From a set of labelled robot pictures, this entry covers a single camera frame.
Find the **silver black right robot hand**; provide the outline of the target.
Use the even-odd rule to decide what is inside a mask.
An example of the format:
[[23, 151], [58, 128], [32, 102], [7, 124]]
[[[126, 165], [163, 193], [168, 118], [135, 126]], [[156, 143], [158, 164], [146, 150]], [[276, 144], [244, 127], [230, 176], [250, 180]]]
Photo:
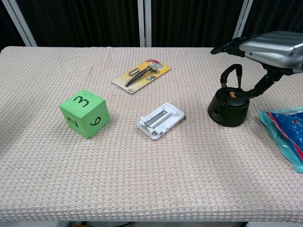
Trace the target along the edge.
[[236, 98], [251, 99], [263, 94], [283, 75], [303, 72], [303, 34], [290, 31], [270, 31], [260, 35], [236, 37], [214, 47], [210, 53], [225, 52], [256, 61], [267, 71], [249, 91], [234, 92]]

